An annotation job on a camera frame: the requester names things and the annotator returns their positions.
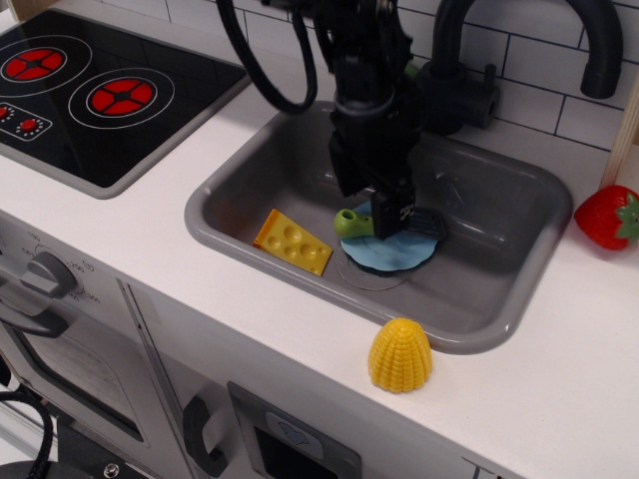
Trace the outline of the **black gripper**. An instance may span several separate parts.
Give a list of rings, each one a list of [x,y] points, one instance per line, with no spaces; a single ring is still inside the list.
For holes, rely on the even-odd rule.
[[[374,188],[374,236],[385,240],[397,234],[415,205],[408,154],[420,140],[420,101],[405,94],[371,109],[337,103],[330,120],[330,160],[341,193],[348,197]]]

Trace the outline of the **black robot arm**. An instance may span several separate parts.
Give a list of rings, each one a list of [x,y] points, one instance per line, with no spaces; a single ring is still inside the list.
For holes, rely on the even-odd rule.
[[[420,139],[419,92],[405,69],[410,38],[393,1],[274,1],[313,21],[335,81],[331,164],[341,192],[371,188],[374,235],[407,228],[415,189],[408,154]]]

